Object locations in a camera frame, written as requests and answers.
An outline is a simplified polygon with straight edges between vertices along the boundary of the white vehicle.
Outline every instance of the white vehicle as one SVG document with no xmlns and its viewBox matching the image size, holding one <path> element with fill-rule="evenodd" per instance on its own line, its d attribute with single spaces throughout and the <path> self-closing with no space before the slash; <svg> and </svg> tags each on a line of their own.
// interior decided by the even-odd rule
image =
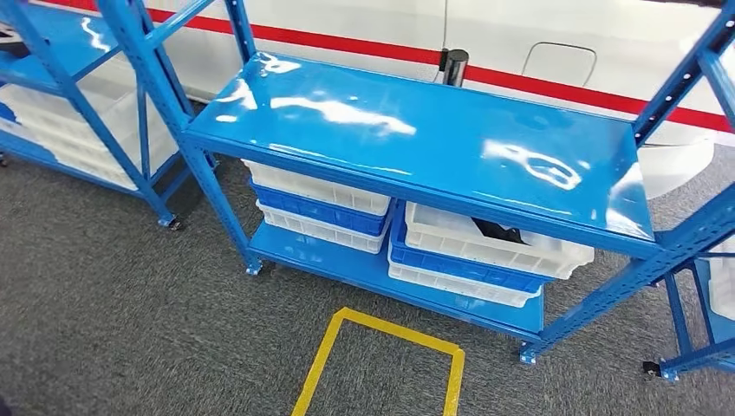
<svg viewBox="0 0 735 416">
<path fill-rule="evenodd" d="M 91 1 L 50 0 L 92 9 Z M 147 0 L 161 22 L 187 0 Z M 426 81 L 440 50 L 470 54 L 465 88 L 630 119 L 718 13 L 718 0 L 249 0 L 257 46 Z M 222 2 L 166 41 L 187 93 L 209 100 L 240 69 Z M 731 51 L 723 56 L 726 68 Z M 700 81 L 639 151 L 647 195 L 712 161 L 729 125 Z"/>
</svg>

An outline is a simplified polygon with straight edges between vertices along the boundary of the black cylinder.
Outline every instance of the black cylinder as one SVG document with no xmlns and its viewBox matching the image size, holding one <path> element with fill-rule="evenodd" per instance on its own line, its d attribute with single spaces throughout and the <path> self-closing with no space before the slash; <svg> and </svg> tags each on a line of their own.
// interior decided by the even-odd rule
<svg viewBox="0 0 735 416">
<path fill-rule="evenodd" d="M 470 61 L 470 54 L 464 49 L 452 49 L 446 53 L 444 68 L 444 83 L 455 87 L 462 87 L 465 80 L 465 69 Z"/>
</svg>

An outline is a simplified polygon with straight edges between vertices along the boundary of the stacked plastic crates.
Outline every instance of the stacked plastic crates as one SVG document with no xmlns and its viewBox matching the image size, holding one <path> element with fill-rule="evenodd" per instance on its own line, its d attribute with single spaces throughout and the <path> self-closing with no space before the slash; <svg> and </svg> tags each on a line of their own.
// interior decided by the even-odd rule
<svg viewBox="0 0 735 416">
<path fill-rule="evenodd" d="M 351 186 L 243 160 L 265 222 L 376 254 L 392 214 L 391 199 Z"/>
<path fill-rule="evenodd" d="M 116 56 L 81 79 L 78 86 L 141 170 L 138 97 L 130 64 Z M 43 147 L 62 165 L 130 190 L 137 189 L 94 129 L 65 98 L 7 84 L 0 88 L 0 102 L 20 123 L 19 126 L 8 120 L 12 117 L 6 117 L 0 120 L 0 129 Z M 146 107 L 150 169 L 157 172 L 179 147 L 150 99 Z"/>
<path fill-rule="evenodd" d="M 712 257 L 710 262 L 710 304 L 712 312 L 735 321 L 735 237 L 716 246 L 712 253 L 727 253 L 730 257 Z"/>
<path fill-rule="evenodd" d="M 399 203 L 388 250 L 390 277 L 522 308 L 543 285 L 569 279 L 591 247 L 521 231 L 523 243 L 486 237 L 470 217 Z"/>
</svg>

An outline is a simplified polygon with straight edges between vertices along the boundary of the red stripe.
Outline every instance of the red stripe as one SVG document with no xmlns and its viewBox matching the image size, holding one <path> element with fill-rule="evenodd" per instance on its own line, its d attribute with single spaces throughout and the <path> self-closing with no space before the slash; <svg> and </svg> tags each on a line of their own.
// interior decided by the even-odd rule
<svg viewBox="0 0 735 416">
<path fill-rule="evenodd" d="M 81 10 L 97 11 L 94 0 L 43 0 L 70 6 Z M 171 11 L 148 9 L 155 22 L 164 22 L 173 15 Z M 232 33 L 228 20 L 212 17 L 195 16 L 186 26 L 195 29 L 209 30 L 218 33 Z M 440 52 L 437 50 L 412 48 L 394 45 L 391 43 L 373 42 L 362 39 L 352 39 L 341 36 L 322 35 L 304 32 L 301 30 L 273 28 L 270 26 L 252 25 L 253 36 L 269 41 L 293 43 L 302 46 L 311 46 L 323 49 L 340 50 L 361 55 L 379 56 L 402 61 L 427 64 L 439 63 Z M 527 76 L 510 74 L 494 69 L 468 66 L 465 78 L 471 81 L 483 82 L 503 88 L 516 89 L 532 94 L 544 95 L 594 107 L 601 107 L 624 113 L 638 114 L 647 101 L 625 97 L 617 94 L 603 93 L 592 89 L 572 87 L 551 81 L 538 80 Z M 709 128 L 722 132 L 730 132 L 730 124 L 724 115 L 712 114 L 690 108 L 678 107 L 668 117 L 669 121 L 687 124 L 690 126 Z"/>
</svg>

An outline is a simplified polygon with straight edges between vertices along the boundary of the yellow tape square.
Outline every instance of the yellow tape square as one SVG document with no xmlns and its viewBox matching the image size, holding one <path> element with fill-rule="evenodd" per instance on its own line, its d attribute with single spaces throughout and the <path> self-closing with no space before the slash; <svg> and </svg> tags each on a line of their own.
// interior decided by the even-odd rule
<svg viewBox="0 0 735 416">
<path fill-rule="evenodd" d="M 462 386 L 462 373 L 465 370 L 465 352 L 457 344 L 442 341 L 430 335 L 421 334 L 413 329 L 401 327 L 401 325 L 383 321 L 380 318 L 366 315 L 350 308 L 342 308 L 332 316 L 332 320 L 327 326 L 327 331 L 324 333 L 324 338 L 322 338 L 319 349 L 316 350 L 316 357 L 311 364 L 311 369 L 306 376 L 306 380 L 303 382 L 303 389 L 296 401 L 291 416 L 304 416 L 309 409 L 311 398 L 314 396 L 314 391 L 316 390 L 316 383 L 319 382 L 319 377 L 322 376 L 324 365 L 327 364 L 329 353 L 335 345 L 337 334 L 344 320 L 359 323 L 368 328 L 377 329 L 386 334 L 397 336 L 406 341 L 415 342 L 424 347 L 451 355 L 452 367 L 449 370 L 449 381 L 446 383 L 446 398 L 444 400 L 443 414 L 444 416 L 455 416 L 457 414 L 459 388 Z"/>
</svg>

